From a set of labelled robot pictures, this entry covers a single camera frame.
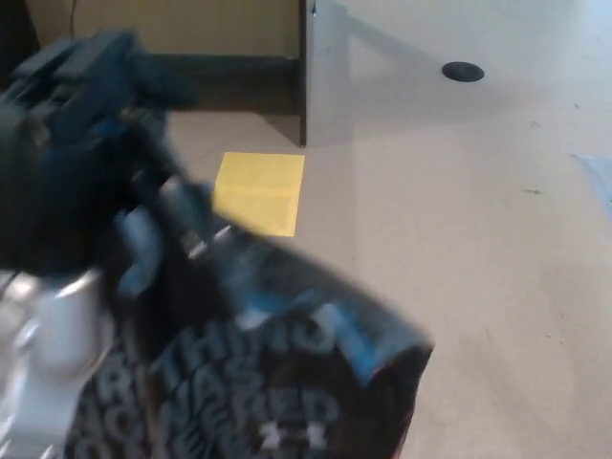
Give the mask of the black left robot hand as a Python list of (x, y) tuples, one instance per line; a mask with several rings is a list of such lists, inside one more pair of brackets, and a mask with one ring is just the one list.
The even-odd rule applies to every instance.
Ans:
[(195, 99), (128, 30), (62, 39), (13, 71), (1, 96), (1, 265), (60, 277), (98, 261), (115, 215), (151, 209), (178, 181), (195, 231), (211, 237), (211, 202), (166, 139), (169, 111)]

